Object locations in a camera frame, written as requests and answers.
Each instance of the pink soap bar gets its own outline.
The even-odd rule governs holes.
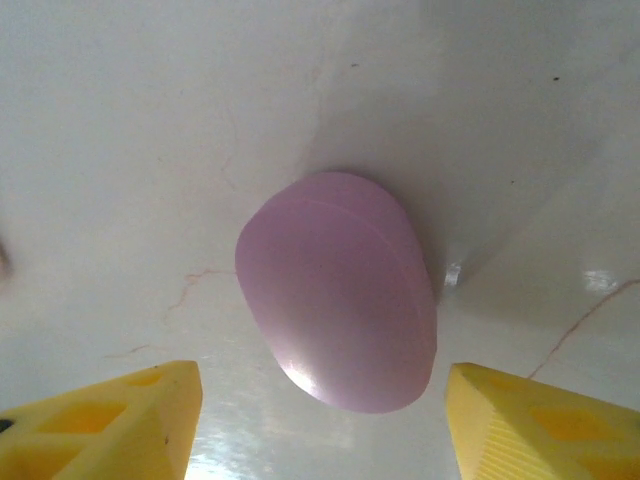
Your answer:
[[[424,392],[435,302],[405,211],[375,183],[321,173],[278,193],[243,229],[236,271],[276,360],[312,396],[384,413]]]

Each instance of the ridged yellow surface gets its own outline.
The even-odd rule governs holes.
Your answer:
[[[183,479],[202,404],[176,361],[0,414],[0,480]]]
[[[640,413],[473,364],[447,416],[463,480],[640,480]]]

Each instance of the white plastic surface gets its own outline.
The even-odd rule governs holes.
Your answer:
[[[452,362],[640,409],[639,76],[635,0],[1,2],[0,408],[196,359],[188,480],[456,479]],[[331,168],[400,198],[444,285],[395,414],[299,391],[233,272]]]

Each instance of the yellow plastic part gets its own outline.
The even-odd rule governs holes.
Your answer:
[[[640,480],[640,413],[473,364],[447,416],[463,480]]]
[[[2,412],[0,480],[183,479],[201,404],[176,361]]]

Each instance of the glossy white surface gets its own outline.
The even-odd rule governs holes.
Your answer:
[[[0,407],[197,359],[189,480],[456,479],[458,361],[640,409],[637,2],[0,5]],[[262,202],[330,168],[394,192],[446,283],[395,414],[299,391],[233,273]]]

